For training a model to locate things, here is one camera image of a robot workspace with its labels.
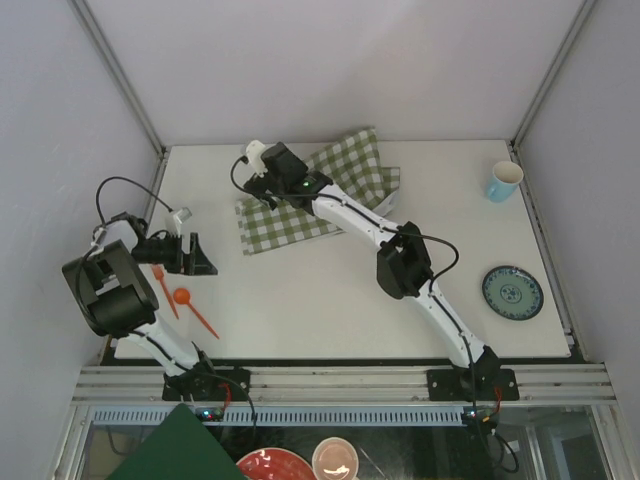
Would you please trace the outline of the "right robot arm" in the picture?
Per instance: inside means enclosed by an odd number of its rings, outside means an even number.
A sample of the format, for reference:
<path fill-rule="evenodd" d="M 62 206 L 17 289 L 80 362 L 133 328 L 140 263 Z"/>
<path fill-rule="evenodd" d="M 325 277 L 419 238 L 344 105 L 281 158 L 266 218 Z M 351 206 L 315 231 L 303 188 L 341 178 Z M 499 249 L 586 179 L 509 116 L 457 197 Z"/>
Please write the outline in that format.
<path fill-rule="evenodd" d="M 425 245 L 429 237 L 416 224 L 400 225 L 374 213 L 330 177 L 309 169 L 281 142 L 268 147 L 253 140 L 244 148 L 240 161 L 253 169 L 250 179 L 239 187 L 241 191 L 270 208 L 278 200 L 285 201 L 372 245 L 378 285 L 396 300 L 413 302 L 432 323 L 458 372 L 464 395 L 480 399 L 494 392 L 500 360 L 444 297 Z"/>

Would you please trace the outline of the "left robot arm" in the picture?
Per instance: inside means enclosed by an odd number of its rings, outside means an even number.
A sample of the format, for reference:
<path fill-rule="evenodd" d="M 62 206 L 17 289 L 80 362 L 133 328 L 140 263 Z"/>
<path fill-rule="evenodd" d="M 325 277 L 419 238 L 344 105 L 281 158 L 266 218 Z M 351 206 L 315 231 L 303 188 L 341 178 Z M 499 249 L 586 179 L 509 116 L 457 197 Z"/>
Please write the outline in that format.
<path fill-rule="evenodd" d="M 203 363 L 203 354 L 159 313 L 154 289 L 140 267 L 162 266 L 170 274 L 216 276 L 199 235 L 185 228 L 188 208 L 171 211 L 163 235 L 149 235 L 145 220 L 119 214 L 96 227 L 89 250 L 62 267 L 62 274 L 90 329 L 137 344 L 149 352 L 169 378 L 184 377 L 196 399 L 215 395 L 219 376 Z"/>

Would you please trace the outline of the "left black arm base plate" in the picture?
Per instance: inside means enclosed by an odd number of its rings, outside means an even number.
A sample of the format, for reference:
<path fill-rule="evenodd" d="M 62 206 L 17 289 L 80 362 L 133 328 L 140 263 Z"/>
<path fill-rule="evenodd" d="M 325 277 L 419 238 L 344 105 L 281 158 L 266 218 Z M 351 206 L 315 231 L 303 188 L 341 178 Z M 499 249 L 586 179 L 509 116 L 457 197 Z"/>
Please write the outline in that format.
<path fill-rule="evenodd" d="M 164 375 L 164 401 L 243 401 L 248 399 L 251 374 L 246 369 L 191 370 L 180 376 Z"/>

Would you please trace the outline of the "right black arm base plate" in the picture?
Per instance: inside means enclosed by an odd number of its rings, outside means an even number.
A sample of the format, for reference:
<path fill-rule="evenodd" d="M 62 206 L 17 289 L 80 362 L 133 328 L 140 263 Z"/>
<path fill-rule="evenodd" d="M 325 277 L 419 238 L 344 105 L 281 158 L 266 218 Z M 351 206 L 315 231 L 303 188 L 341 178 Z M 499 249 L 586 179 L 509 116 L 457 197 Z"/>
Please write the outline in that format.
<path fill-rule="evenodd" d="M 492 377 L 475 376 L 475 390 L 471 386 L 471 373 L 467 370 L 429 369 L 426 372 L 429 398 L 432 401 L 496 401 L 498 394 L 506 401 L 517 401 L 520 393 L 512 369 L 500 369 Z"/>

